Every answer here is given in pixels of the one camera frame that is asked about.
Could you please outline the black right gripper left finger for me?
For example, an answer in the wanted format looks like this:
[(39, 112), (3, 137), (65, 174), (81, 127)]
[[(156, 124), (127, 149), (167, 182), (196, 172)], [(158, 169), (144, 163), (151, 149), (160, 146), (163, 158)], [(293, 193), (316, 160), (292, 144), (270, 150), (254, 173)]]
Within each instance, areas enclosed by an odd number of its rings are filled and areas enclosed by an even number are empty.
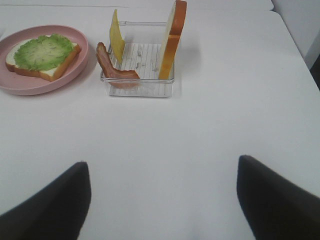
[(0, 216), (2, 240), (76, 240), (91, 203), (88, 164), (77, 162)]

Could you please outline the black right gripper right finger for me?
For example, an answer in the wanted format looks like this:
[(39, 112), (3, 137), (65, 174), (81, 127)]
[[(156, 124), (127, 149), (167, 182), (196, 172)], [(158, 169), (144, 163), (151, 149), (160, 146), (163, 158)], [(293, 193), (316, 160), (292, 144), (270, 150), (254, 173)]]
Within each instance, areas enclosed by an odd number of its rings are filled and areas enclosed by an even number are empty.
[(238, 160), (236, 192), (257, 240), (318, 240), (320, 199), (257, 159)]

